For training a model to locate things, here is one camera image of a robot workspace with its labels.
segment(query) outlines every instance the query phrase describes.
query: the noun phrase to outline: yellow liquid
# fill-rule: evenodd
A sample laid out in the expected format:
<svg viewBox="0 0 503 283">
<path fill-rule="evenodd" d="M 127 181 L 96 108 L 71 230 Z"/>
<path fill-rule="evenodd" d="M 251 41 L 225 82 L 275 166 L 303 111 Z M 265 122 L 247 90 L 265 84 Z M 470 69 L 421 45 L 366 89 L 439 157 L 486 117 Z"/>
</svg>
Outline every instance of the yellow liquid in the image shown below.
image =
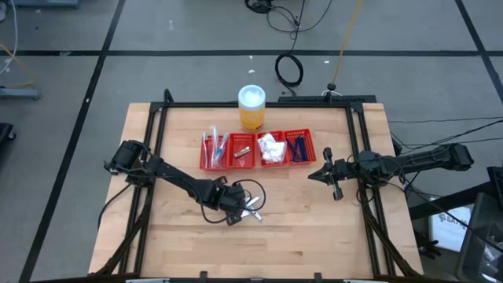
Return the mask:
<svg viewBox="0 0 503 283">
<path fill-rule="evenodd" d="M 243 130 L 251 132 L 260 130 L 264 124 L 265 111 L 265 108 L 261 108 L 256 111 L 248 111 L 239 107 L 239 117 L 241 119 Z"/>
</svg>

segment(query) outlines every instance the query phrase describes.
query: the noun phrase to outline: gray floor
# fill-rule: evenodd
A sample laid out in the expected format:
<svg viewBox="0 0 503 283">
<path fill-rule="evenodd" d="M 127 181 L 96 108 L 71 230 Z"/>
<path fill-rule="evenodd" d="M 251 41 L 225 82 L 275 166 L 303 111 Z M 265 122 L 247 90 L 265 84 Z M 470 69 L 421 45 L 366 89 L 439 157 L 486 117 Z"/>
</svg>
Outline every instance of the gray floor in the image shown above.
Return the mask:
<svg viewBox="0 0 503 283">
<path fill-rule="evenodd" d="M 22 8 L 20 49 L 100 50 L 117 2 L 87 0 L 80 9 Z M 299 12 L 300 3 L 276 1 L 293 13 Z M 315 22 L 327 3 L 308 0 L 303 26 Z M 464 0 L 488 50 L 503 50 L 502 3 Z M 320 25 L 299 36 L 296 49 L 339 49 L 355 5 L 356 1 L 334 0 Z M 271 21 L 284 24 L 278 15 Z M 0 24 L 0 43 L 13 45 L 12 13 Z M 291 44 L 288 34 L 270 29 L 265 16 L 248 11 L 242 1 L 126 0 L 111 50 L 281 50 Z M 450 0 L 365 1 L 347 48 L 476 50 Z M 32 279 L 86 274 L 109 182 L 102 162 L 119 143 L 129 103 L 160 100 L 166 87 L 176 101 L 232 101 L 249 83 L 259 84 L 267 100 L 276 101 L 285 89 L 274 74 L 275 58 L 107 57 Z M 0 167 L 0 282 L 19 278 L 97 62 L 96 57 L 20 59 L 37 73 L 43 96 L 40 101 L 0 101 L 0 121 L 13 123 L 18 134 Z M 297 92 L 319 95 L 332 78 L 337 58 L 299 59 L 305 77 Z M 503 57 L 491 61 L 503 73 Z M 281 70 L 286 79 L 296 76 L 288 62 Z M 0 85 L 27 79 L 12 64 L 10 72 L 0 76 Z M 337 90 L 344 95 L 376 95 L 389 120 L 503 116 L 503 104 L 480 57 L 345 57 Z M 390 127 L 404 142 L 425 143 L 484 123 Z M 501 133 L 503 126 L 495 126 L 461 140 Z M 503 164 L 502 146 L 503 141 L 468 144 L 475 159 L 470 171 L 424 172 L 416 184 L 425 192 L 445 195 L 485 182 L 485 168 Z M 435 263 L 424 265 L 427 272 L 438 273 Z"/>
</svg>

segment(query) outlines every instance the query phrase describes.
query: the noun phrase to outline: wooden table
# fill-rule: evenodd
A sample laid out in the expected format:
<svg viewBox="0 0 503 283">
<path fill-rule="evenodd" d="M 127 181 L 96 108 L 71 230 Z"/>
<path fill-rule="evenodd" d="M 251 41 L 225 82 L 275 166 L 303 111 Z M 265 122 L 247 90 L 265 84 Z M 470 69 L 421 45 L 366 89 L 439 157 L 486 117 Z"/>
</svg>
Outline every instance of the wooden table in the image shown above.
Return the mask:
<svg viewBox="0 0 503 283">
<path fill-rule="evenodd" d="M 364 107 L 372 150 L 392 155 L 384 107 L 382 104 Z M 121 141 L 142 141 L 148 115 L 149 104 L 131 104 Z M 362 149 L 356 115 L 354 120 Z M 321 272 L 323 278 L 373 277 L 362 209 L 355 198 L 356 181 L 341 182 L 344 198 L 335 202 L 328 186 L 307 179 L 308 174 L 321 168 L 324 147 L 332 148 L 334 160 L 351 154 L 344 109 L 266 110 L 264 131 L 310 129 L 318 161 L 305 166 L 261 168 L 258 162 L 255 169 L 202 171 L 200 140 L 210 125 L 217 125 L 221 132 L 241 132 L 236 108 L 169 108 L 160 155 L 195 178 L 225 175 L 229 182 L 242 178 L 261 182 L 267 191 L 266 206 L 260 211 L 264 220 L 258 222 L 246 217 L 231 227 L 225 223 L 209 224 L 203 220 L 199 205 L 185 191 L 159 180 L 141 271 L 143 277 L 199 277 L 202 270 L 208 271 L 209 277 L 312 278 L 314 272 Z M 156 128 L 153 133 L 155 141 Z M 124 175 L 112 177 L 108 199 L 125 186 L 124 179 Z M 259 195 L 258 189 L 252 185 L 249 188 Z M 90 272 L 102 267 L 123 239 L 132 194 L 131 189 L 105 212 Z M 387 186 L 381 189 L 381 196 L 391 241 L 410 265 L 422 273 L 403 191 Z M 220 211 L 208 209 L 207 214 L 210 219 L 223 217 Z M 381 273 L 385 273 L 377 237 L 376 245 Z M 136 247 L 135 242 L 128 270 L 132 270 Z"/>
</svg>

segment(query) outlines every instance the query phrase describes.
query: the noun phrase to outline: yellow cable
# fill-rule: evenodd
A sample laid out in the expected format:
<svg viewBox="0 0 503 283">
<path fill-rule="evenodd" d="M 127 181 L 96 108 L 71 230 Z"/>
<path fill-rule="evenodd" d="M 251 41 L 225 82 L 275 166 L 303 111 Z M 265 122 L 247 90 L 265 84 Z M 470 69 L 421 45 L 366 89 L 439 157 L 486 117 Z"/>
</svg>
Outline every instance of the yellow cable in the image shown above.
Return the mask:
<svg viewBox="0 0 503 283">
<path fill-rule="evenodd" d="M 363 0 L 358 0 L 358 4 L 356 5 L 356 10 L 354 11 L 353 18 L 351 19 L 351 23 L 349 24 L 349 28 L 347 29 L 346 36 L 344 37 L 343 45 L 340 47 L 339 59 L 337 60 L 336 74 L 333 76 L 332 83 L 336 83 L 337 76 L 339 75 L 340 62 L 343 60 L 344 48 L 346 48 L 346 44 L 351 37 L 351 32 L 353 31 L 354 23 L 356 23 L 356 18 L 362 9 Z"/>
<path fill-rule="evenodd" d="M 35 85 L 35 81 L 36 81 L 36 77 L 37 75 L 35 74 L 35 72 L 33 70 L 31 70 L 25 63 L 21 62 L 21 60 L 17 59 L 17 57 L 13 56 L 13 54 L 9 51 L 9 49 L 7 49 L 6 46 L 4 46 L 3 44 L 0 44 L 0 47 L 12 58 L 15 60 L 15 62 L 17 62 L 25 71 L 26 73 L 28 73 L 28 75 L 31 77 L 31 79 L 34 81 L 34 82 L 26 82 L 26 83 L 17 83 L 13 86 L 10 86 L 10 88 L 16 88 L 16 87 L 22 87 L 22 86 L 33 86 Z"/>
</svg>

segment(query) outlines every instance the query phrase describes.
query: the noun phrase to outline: red basket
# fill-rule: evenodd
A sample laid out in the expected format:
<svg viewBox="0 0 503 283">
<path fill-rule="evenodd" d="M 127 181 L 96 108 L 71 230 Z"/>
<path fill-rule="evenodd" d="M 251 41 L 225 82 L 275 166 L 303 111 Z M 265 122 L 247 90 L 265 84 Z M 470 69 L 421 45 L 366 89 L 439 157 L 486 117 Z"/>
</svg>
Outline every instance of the red basket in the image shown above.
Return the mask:
<svg viewBox="0 0 503 283">
<path fill-rule="evenodd" d="M 264 134 L 267 134 L 267 133 L 270 133 L 273 136 L 273 138 L 276 140 L 276 142 L 285 142 L 286 141 L 285 135 L 283 134 L 282 130 L 270 131 L 270 132 L 266 132 L 266 133 L 258 133 L 257 140 L 259 138 L 261 138 Z M 264 159 L 262 159 L 262 152 L 260 152 L 260 162 L 262 163 L 263 167 L 275 167 L 275 166 L 288 165 L 288 154 L 285 154 L 285 158 L 283 159 L 283 162 L 269 164 Z"/>
<path fill-rule="evenodd" d="M 307 161 L 300 161 L 300 162 L 294 162 L 293 161 L 293 151 L 290 148 L 290 146 L 287 146 L 286 149 L 286 156 L 288 157 L 288 160 L 290 160 L 291 165 L 300 165 L 300 164 L 309 164 L 311 162 L 316 161 L 316 154 L 314 154 L 314 146 L 313 146 L 313 139 L 311 138 L 311 133 L 309 132 L 308 129 L 302 129 L 302 130 L 287 130 L 285 131 L 285 138 L 288 139 L 292 145 L 296 143 L 296 138 L 301 137 L 304 138 L 304 145 L 306 148 L 306 155 L 307 155 Z M 297 148 L 297 154 L 300 155 L 301 152 L 299 148 Z"/>
<path fill-rule="evenodd" d="M 223 139 L 223 136 L 219 135 L 218 142 L 221 142 L 222 139 Z M 207 149 L 207 167 L 204 167 L 204 146 L 203 145 L 206 145 L 206 149 Z M 222 171 L 222 170 L 227 169 L 227 159 L 228 159 L 227 155 L 229 154 L 228 153 L 229 150 L 227 150 L 228 148 L 229 148 L 229 141 L 227 141 L 227 143 L 223 147 L 223 156 L 220 159 L 219 166 L 212 168 L 211 167 L 211 154 L 213 153 L 213 137 L 208 136 L 206 138 L 206 140 L 201 142 L 201 158 L 200 158 L 199 168 L 204 169 L 204 170 L 209 170 L 209 171 Z"/>
<path fill-rule="evenodd" d="M 240 152 L 247 146 L 250 152 L 243 156 L 234 157 L 234 153 Z M 229 136 L 229 168 L 253 168 L 255 166 L 255 134 L 230 134 Z"/>
</svg>

